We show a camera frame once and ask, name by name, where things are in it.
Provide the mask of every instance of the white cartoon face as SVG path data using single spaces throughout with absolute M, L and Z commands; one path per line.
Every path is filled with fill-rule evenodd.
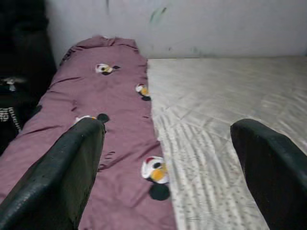
M 119 69 L 119 68 L 120 68 L 119 66 L 110 67 L 107 64 L 98 64 L 95 67 L 95 71 L 96 73 L 101 73 L 103 75 L 109 75 L 110 73 L 112 73 L 113 70 Z
M 142 177 L 158 184 L 168 183 L 169 178 L 164 159 L 156 156 L 148 157 L 142 165 Z
M 140 93 L 142 96 L 149 97 L 149 91 L 148 91 L 146 85 L 138 84 L 135 87 L 135 90 L 136 90 L 136 92 Z

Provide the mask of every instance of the mattress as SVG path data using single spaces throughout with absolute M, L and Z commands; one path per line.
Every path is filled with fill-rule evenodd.
M 148 78 L 178 229 L 269 229 L 230 126 L 258 120 L 307 153 L 307 58 L 151 59 Z

